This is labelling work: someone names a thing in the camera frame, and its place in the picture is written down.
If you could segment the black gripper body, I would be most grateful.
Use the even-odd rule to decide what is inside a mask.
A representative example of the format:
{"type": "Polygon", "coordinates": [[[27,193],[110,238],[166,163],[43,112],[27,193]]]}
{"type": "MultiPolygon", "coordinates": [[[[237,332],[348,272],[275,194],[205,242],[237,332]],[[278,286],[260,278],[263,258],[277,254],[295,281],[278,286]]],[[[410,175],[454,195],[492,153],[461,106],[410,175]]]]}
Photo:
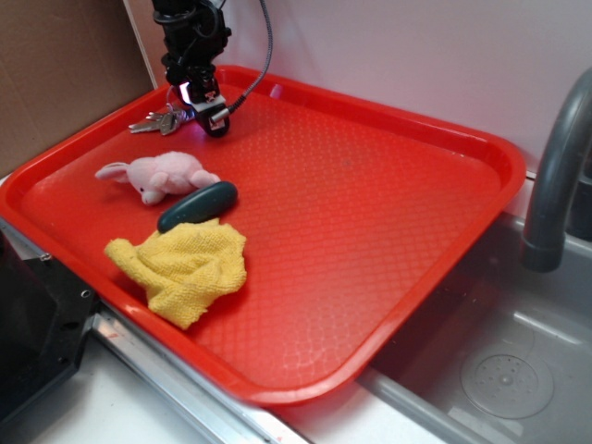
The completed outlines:
{"type": "Polygon", "coordinates": [[[172,85],[213,85],[213,61],[231,35],[222,10],[210,1],[192,0],[154,0],[153,7],[153,20],[164,31],[166,80],[172,85]]]}

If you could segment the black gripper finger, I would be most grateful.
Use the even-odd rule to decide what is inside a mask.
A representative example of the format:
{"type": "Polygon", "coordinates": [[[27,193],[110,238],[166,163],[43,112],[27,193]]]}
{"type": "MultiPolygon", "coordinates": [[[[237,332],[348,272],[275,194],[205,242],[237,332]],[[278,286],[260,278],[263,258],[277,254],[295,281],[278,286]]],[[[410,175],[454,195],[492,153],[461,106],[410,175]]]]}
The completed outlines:
{"type": "Polygon", "coordinates": [[[225,136],[230,128],[229,110],[216,79],[191,81],[188,93],[194,117],[205,133],[214,138],[225,136]]]}
{"type": "Polygon", "coordinates": [[[185,105],[191,104],[191,93],[189,86],[190,84],[188,82],[184,82],[176,86],[176,96],[185,105]]]}

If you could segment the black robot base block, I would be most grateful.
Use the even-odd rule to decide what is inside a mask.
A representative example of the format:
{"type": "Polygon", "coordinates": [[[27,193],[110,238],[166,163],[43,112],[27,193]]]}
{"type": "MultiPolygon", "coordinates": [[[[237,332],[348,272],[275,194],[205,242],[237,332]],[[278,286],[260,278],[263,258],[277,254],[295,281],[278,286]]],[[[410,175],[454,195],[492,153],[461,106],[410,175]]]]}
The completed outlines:
{"type": "Polygon", "coordinates": [[[22,259],[1,237],[1,427],[80,368],[94,289],[56,259],[22,259]]]}

